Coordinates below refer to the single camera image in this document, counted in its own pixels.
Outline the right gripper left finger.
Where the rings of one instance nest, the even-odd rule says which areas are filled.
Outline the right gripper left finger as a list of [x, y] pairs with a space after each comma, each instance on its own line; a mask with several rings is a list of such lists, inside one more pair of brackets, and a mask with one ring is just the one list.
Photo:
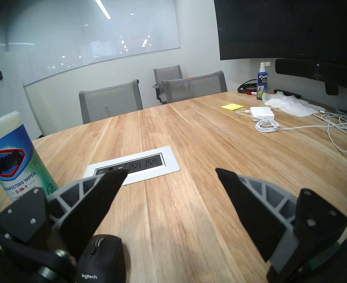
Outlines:
[[41, 187], [30, 189], [0, 212], [0, 245], [28, 260], [52, 260], [59, 250], [78, 260], [128, 171], [77, 180], [49, 196]]

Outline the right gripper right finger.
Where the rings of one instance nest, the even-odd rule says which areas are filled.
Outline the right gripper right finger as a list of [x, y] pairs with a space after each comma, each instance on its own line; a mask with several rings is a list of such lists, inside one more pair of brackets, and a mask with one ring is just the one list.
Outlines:
[[264, 180], [216, 168], [233, 207], [264, 262], [269, 283], [309, 283], [341, 249], [347, 216], [309, 188], [298, 197]]

